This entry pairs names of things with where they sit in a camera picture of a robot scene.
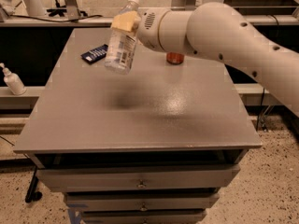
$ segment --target chair leg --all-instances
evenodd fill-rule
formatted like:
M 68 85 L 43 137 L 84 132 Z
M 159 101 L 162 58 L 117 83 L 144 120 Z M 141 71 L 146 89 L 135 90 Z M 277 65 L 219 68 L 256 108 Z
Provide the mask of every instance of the chair leg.
M 36 187 L 38 184 L 38 178 L 36 176 L 37 167 L 35 168 L 34 174 L 32 176 L 29 189 L 27 190 L 27 194 L 25 197 L 26 203 L 30 203 L 31 201 L 38 201 L 42 198 L 43 194 L 40 191 L 36 191 Z

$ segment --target table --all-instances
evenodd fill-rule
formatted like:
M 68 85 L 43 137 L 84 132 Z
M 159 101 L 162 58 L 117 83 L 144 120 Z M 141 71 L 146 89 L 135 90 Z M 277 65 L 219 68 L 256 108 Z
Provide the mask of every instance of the table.
M 221 63 L 138 45 L 128 76 L 80 59 L 107 28 L 77 28 L 14 148 L 86 223 L 195 223 L 261 146 Z

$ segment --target clear bottle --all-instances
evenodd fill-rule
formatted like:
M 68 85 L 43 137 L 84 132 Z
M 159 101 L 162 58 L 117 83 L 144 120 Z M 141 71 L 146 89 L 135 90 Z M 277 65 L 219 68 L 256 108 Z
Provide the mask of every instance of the clear bottle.
M 21 95 L 26 92 L 24 84 L 21 82 L 19 76 L 15 73 L 12 73 L 8 68 L 5 68 L 3 63 L 0 63 L 0 67 L 3 68 L 4 82 L 10 88 L 11 92 L 16 95 Z
M 138 11 L 138 7 L 139 0 L 128 0 L 127 5 L 119 14 Z M 137 37 L 135 31 L 128 34 L 112 29 L 107 56 L 105 58 L 105 67 L 120 74 L 128 74 L 132 67 L 136 43 Z

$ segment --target drawer knob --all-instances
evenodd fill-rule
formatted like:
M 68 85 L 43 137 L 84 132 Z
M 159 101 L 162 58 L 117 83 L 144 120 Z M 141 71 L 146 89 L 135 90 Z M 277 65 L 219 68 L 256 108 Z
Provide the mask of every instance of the drawer knob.
M 148 208 L 146 207 L 146 205 L 145 205 L 144 203 L 142 203 L 142 206 L 141 206 L 141 208 L 140 208 L 140 211 L 141 211 L 141 212 L 146 212 L 146 211 L 148 211 Z
M 143 180 L 140 180 L 140 182 L 137 184 L 137 187 L 139 189 L 144 189 L 147 185 L 144 184 Z

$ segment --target speckled floor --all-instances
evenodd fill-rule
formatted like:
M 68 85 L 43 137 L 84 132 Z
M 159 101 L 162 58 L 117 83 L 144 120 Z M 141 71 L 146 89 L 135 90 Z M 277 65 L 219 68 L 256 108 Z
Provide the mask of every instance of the speckled floor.
M 109 15 L 109 7 L 120 7 L 121 0 L 78 0 L 92 14 Z M 170 0 L 146 0 L 169 6 Z M 12 143 L 18 139 L 26 119 L 1 119 L 0 135 Z M 250 150 L 240 162 L 241 172 L 220 190 L 220 199 L 209 210 L 202 224 L 298 224 L 299 223 L 299 146 L 285 112 L 272 114 L 268 133 L 259 131 L 263 147 Z M 20 158 L 12 146 L 0 139 L 0 159 Z M 63 195 L 51 193 L 39 183 L 43 197 L 25 203 L 33 171 L 0 173 L 0 224 L 70 223 Z

